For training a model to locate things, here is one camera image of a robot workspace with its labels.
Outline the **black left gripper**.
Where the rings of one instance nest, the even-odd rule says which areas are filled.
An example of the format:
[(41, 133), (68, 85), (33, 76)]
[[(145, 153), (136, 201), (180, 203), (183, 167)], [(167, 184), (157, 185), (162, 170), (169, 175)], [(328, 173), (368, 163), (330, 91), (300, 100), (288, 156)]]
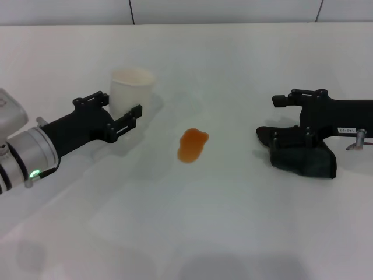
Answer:
[(91, 141), (116, 142), (119, 137), (136, 128), (136, 121), (143, 111), (142, 106), (137, 105), (113, 120), (102, 108), (109, 104), (109, 95), (102, 91), (78, 97), (72, 103), (76, 107), (72, 113), (41, 127), (59, 158)]

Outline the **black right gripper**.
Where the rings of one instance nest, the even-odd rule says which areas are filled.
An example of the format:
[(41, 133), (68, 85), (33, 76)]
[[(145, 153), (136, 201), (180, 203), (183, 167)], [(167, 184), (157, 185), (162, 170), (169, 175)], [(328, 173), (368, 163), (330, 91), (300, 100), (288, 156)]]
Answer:
[(301, 107), (300, 127), (276, 128), (272, 132), (275, 148), (313, 148), (317, 137), (354, 137), (359, 129), (372, 138), (371, 100), (334, 100), (326, 89), (292, 89), (272, 97), (274, 107)]

